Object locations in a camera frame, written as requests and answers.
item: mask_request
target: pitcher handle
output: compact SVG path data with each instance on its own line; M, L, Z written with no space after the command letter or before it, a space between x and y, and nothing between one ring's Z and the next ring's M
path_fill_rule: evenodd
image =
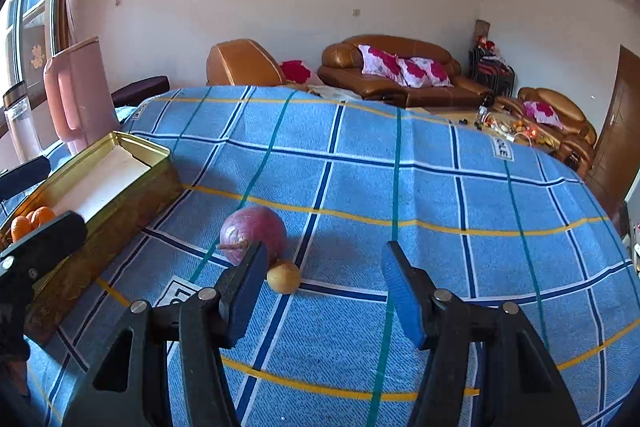
M44 68L44 89L47 92L51 119L58 137L63 142L71 142L81 138L82 134L79 129L71 129L66 120L65 107L62 103L62 95L60 95L60 81L58 79L62 69L60 58L63 58L64 66L68 68L68 59L66 57L59 57L55 62L50 58Z

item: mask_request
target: glass jar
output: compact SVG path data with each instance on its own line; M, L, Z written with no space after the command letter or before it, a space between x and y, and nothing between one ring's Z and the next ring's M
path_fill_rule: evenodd
M42 146L31 114L31 104L24 81L10 87L2 99L4 117L20 163L26 163L42 155Z

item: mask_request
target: red onion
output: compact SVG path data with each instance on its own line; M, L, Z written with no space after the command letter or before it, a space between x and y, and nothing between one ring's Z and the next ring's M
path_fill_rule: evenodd
M280 216L260 204L236 210L225 219L218 249L231 264L238 266L253 241L266 245L270 264L287 247L287 230Z

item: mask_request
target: pillow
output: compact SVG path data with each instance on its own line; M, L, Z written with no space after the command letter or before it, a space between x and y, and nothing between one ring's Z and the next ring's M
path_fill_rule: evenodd
M416 66L427 73L431 81L431 87L453 87L447 71L444 70L442 64L437 60L422 57L413 57L411 60Z
M533 118L538 123L545 123L558 127L558 129L564 128L556 110L546 102L524 102L522 103L524 109L529 118Z
M279 64L284 78L295 84L323 86L322 80L302 60L286 60Z
M400 70L402 71L402 79L404 83L400 84L404 87L430 87L431 79L427 76L427 72L419 68L417 64L410 58L398 58L396 60Z
M362 60L364 61L364 67L362 68L362 74L375 74L377 76L384 76L394 81L400 86L404 86L404 79L402 78L402 72L400 66L396 62L396 56L390 55L387 52L373 48L372 46L358 45L358 49L362 53Z

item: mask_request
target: yellow stripe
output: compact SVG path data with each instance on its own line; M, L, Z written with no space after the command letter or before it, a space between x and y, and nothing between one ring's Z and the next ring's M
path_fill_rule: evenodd
M111 295L111 297L116 299L116 301L122 304L125 308L131 306L131 302L129 301L129 299L127 299L122 293L116 290L116 288L109 286L109 283L106 280L100 279L98 277L95 282L97 282L100 288L106 291L109 295Z
M33 378L33 383L36 384L36 387L38 388L38 393L42 395L44 400L47 402L47 405L50 407L51 412L53 413L53 416L55 416L58 419L58 421L62 423L62 415L58 412L58 409L56 409L53 406L53 404L51 403L51 400L49 400L49 396L47 396L47 393L44 392L44 389L40 385L40 382L38 381L36 374L33 372L33 369L31 368L31 364L29 362L27 362L27 371L31 375L31 378Z
M111 295L114 299L116 299L120 304L125 307L129 307L130 301L125 298L119 291L115 288L109 286L109 284L103 279L98 278L97 283L103 288L109 295ZM640 318L634 320L627 327L621 329L618 333L613 335L612 337L605 340L602 344L593 347L593 349L588 350L587 352L578 355L577 357L567 360L566 362L562 362L558 364L556 367L558 371L562 371L567 367L571 367L572 365L576 365L577 363L583 362L588 358L596 355L601 352L603 349L606 349L611 344L620 340L627 333L630 333L634 328L637 328L640 325ZM307 383L302 380L296 380L294 378L284 378L279 377L278 375L274 375L272 373L268 373L267 371L260 371L258 369L254 369L253 367L246 365L242 362L238 362L237 360L228 359L227 357L221 356L222 362L235 369L236 371L241 371L242 373L246 373L251 377L260 378L262 380L270 381L276 383L278 385L282 385L284 387L290 387L292 389L298 389L300 391L306 391L308 393L315 394L324 394L326 396L333 396L337 398L349 398L354 400L371 400L372 393L366 393L364 391L351 391L349 389L338 389L335 387L328 387L324 385L317 385L314 383ZM471 387L465 388L465 396L478 396L480 394L479 389L473 389ZM417 398L417 393L383 393L382 401L415 401Z
M223 196L225 198L230 198L233 200L241 200L242 196L240 194L235 194L234 192L227 192L226 190L218 190L217 188L209 188L203 187L202 185L183 185L184 188L191 190L198 190L199 192L204 192L206 194L213 194L215 196ZM255 198L254 196L249 196L247 201L251 201L256 204L263 204L264 206L269 206L271 208L277 208L279 210L288 210L290 212L302 212L304 214L320 214L322 216L333 216L333 217L341 217L343 219L349 219L350 221L357 221L359 223L366 223L368 225L378 225L380 227L390 227L392 222L390 219L375 219L373 217L366 216L358 216L356 214L350 214L348 212L342 212L340 210L331 210L330 208L318 208L314 209L311 206L299 206L296 204L286 204L286 203L277 203L276 201L264 200L262 198ZM524 235L552 235L554 233L566 232L567 230L575 229L583 225L584 223L595 223L597 221L602 221L603 217L583 217L574 223L570 223L565 227L557 227L556 229L549 230L526 230ZM518 230L478 230L478 229L457 229L455 227L444 227L442 225L435 225L433 223L427 223L425 221L420 221L419 219L409 219L407 221L399 221L398 227L421 227L427 230L433 230L434 232L445 232L445 233L465 233L466 235L476 235L476 236L497 236L497 237L519 237L520 232Z
M167 98L164 96L159 96L158 98L154 98L154 100L159 100L161 102L196 102L196 103L200 103L202 101L202 99L200 98ZM240 99L240 98L205 98L204 99L205 102L215 102L215 103L238 103L238 102L242 102L242 103L279 103L282 104L285 102L284 99L279 99L279 98L249 98L249 99ZM342 107L348 107L348 108L352 108L352 109L357 109L360 111L365 111L365 112L370 112L379 116L384 116L385 118L393 118L394 120L396 119L396 115L394 114L389 114L388 112L384 112L384 111L380 111L377 109L374 109L372 107L367 107L365 105L359 105L357 103L350 103L350 102L338 102L337 100L325 100L323 98L318 98L317 100L314 98L294 98L292 100L289 100L289 103L328 103L328 104L332 104L332 105L341 105ZM403 120L423 120L423 121L428 121L428 122L432 122L432 123L439 123L442 125L449 125L449 123L447 123L446 121L442 121L442 120L437 120L435 118L429 118L428 116L418 116L416 114L407 114L405 116L402 117Z
M597 355L603 349L606 349L606 347L609 347L615 341L620 340L622 337L624 337L631 330L633 330L634 328L638 327L638 325L640 325L640 319L634 320L626 328L621 329L618 333L613 335L613 337L609 337L606 341L604 341L599 346L596 346L593 349L588 350L586 353L583 353L583 354L579 355L578 357L575 357L574 359L567 360L566 362L563 362L563 363L559 364L558 365L558 369L560 371L562 371L563 369L566 369L567 367L571 367L572 365L576 365L577 363L583 362L584 360L587 360L588 358L591 358L593 355Z

